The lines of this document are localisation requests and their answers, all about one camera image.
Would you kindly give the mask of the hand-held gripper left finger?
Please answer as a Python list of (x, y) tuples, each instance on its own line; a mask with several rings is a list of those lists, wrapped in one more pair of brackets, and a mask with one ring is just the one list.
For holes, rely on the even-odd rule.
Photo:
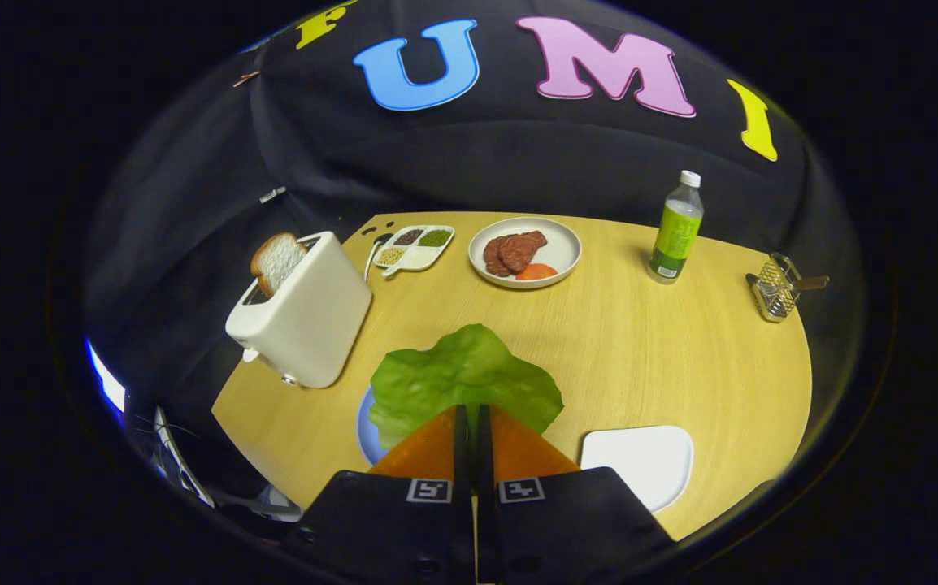
[(284, 538), (283, 552), (338, 584), (472, 584), (466, 408), (440, 419), (447, 478), (340, 470)]

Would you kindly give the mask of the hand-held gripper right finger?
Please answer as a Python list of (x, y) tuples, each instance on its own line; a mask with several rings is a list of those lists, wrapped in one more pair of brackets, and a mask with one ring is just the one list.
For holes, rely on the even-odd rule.
[(625, 584), (676, 542), (610, 467), (581, 470), (495, 405), (477, 422), (477, 578)]

